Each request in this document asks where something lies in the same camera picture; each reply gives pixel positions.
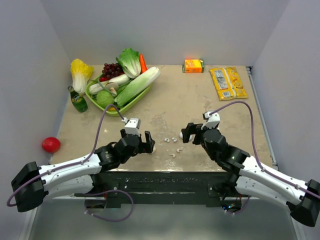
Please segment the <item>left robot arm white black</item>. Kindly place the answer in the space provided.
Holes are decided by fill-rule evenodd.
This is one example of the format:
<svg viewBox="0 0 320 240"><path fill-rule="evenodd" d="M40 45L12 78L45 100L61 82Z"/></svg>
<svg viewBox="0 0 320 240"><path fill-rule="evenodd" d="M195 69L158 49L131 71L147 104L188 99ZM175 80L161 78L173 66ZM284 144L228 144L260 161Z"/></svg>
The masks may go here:
<svg viewBox="0 0 320 240"><path fill-rule="evenodd" d="M33 210L52 195L53 190L60 192L60 184L116 169L131 157L153 152L155 141L149 131L144 133L146 141L142 141L140 135L127 134L124 129L120 133L119 141L65 163L43 166L34 161L27 163L11 181L13 194L10 199L15 203L8 201L7 206L16 207L20 213Z"/></svg>

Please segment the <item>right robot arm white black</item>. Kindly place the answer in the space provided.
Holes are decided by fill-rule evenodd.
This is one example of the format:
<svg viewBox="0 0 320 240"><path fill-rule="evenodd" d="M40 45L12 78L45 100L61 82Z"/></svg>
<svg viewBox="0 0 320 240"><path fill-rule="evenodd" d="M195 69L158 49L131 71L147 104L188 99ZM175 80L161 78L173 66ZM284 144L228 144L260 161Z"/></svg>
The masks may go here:
<svg viewBox="0 0 320 240"><path fill-rule="evenodd" d="M305 182L258 163L254 156L228 144L217 128L191 122L181 134L184 143L193 135L192 143L202 146L212 161L231 174L222 185L227 196L239 193L259 198L284 207L294 220L305 226L316 225L320 213L319 182L313 179Z"/></svg>

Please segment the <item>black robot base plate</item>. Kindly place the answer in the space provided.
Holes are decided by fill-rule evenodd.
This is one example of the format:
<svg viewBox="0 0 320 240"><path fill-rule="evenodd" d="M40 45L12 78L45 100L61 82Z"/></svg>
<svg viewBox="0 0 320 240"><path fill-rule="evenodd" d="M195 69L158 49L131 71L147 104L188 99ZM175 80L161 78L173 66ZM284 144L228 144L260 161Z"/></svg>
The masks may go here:
<svg viewBox="0 0 320 240"><path fill-rule="evenodd" d="M235 189L235 177L227 172L108 171L93 175L89 196L107 191L106 206L205 205L210 208L241 207L244 194Z"/></svg>

